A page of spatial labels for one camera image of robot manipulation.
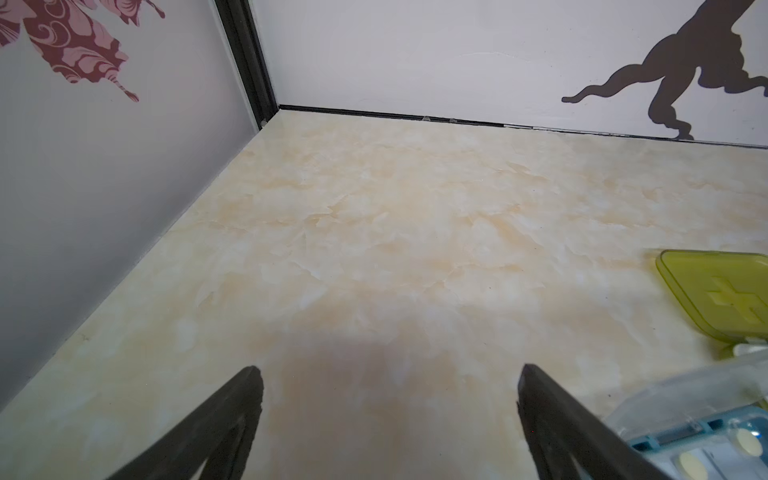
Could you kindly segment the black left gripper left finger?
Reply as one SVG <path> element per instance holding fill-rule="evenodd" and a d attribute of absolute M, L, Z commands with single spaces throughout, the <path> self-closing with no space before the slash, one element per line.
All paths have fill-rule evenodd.
<path fill-rule="evenodd" d="M 262 412 L 260 370 L 240 370 L 113 479 L 240 479 Z"/>

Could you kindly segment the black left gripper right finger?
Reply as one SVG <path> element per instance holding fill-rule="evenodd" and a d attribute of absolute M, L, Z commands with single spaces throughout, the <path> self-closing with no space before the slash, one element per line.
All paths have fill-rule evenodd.
<path fill-rule="evenodd" d="M 523 366 L 518 413 L 540 479 L 664 479 L 544 370 Z"/>

